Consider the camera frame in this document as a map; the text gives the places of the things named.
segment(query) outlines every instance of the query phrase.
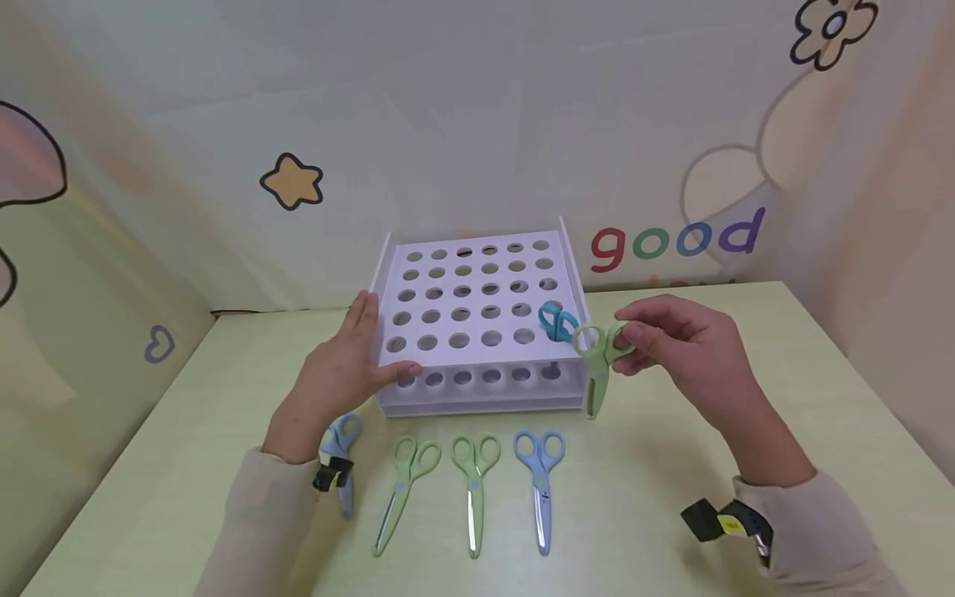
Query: light green table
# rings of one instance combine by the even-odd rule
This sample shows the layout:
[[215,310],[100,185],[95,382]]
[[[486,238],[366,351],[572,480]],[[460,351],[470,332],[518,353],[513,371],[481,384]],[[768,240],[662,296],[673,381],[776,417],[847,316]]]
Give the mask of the light green table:
[[[597,322],[651,291],[589,294]],[[778,283],[681,288],[674,293],[735,317],[753,368],[816,464],[858,502],[913,595],[951,592],[955,489]],[[188,595],[219,531],[243,451],[261,442],[303,358],[342,311],[220,320],[96,490],[24,593]],[[372,404],[352,455],[355,518],[330,495],[293,575],[292,594],[760,595],[771,591],[748,542],[700,545],[680,520],[699,498],[731,497],[732,459],[720,437],[662,371],[615,376],[596,421],[583,413],[386,421]],[[557,428],[566,458],[551,473],[553,550],[543,558],[531,523],[530,473],[514,433]],[[485,482],[480,559],[467,551],[464,476],[454,436],[489,431],[502,455]],[[435,438],[444,460],[414,485],[378,560],[371,544],[392,490],[394,439]]]

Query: yellow star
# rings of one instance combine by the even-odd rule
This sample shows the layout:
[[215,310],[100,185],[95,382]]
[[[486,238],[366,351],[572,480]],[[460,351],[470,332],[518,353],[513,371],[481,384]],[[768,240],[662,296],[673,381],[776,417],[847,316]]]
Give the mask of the yellow star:
[[321,169],[306,166],[290,153],[283,153],[275,161],[275,168],[259,179],[259,184],[279,205],[292,211],[302,203],[317,205],[322,202],[322,189],[318,188],[318,183],[323,176]]

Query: printed backdrop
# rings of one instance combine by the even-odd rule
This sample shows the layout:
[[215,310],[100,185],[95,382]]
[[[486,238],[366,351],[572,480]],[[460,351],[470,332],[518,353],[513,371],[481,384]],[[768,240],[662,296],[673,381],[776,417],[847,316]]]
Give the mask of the printed backdrop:
[[340,306],[390,230],[558,214],[589,288],[753,277],[892,18],[863,0],[11,6],[0,99],[55,128],[214,310]]

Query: white pegboard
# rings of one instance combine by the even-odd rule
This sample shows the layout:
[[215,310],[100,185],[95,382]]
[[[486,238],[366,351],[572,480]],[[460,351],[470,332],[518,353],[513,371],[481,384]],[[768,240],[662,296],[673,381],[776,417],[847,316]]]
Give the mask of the white pegboard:
[[563,222],[525,234],[398,244],[372,283],[376,359],[425,373],[377,396],[386,416],[581,408],[585,365],[538,320],[545,302],[589,319]]

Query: sleeve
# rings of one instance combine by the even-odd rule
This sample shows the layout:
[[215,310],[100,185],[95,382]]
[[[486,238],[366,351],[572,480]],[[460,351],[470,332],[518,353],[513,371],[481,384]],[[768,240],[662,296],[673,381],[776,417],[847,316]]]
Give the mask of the sleeve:
[[287,464],[245,453],[225,501],[225,520],[195,597],[281,595],[315,511],[318,460]]
[[780,595],[906,597],[845,490],[819,472],[796,487],[737,477],[736,498],[773,527],[770,579]]

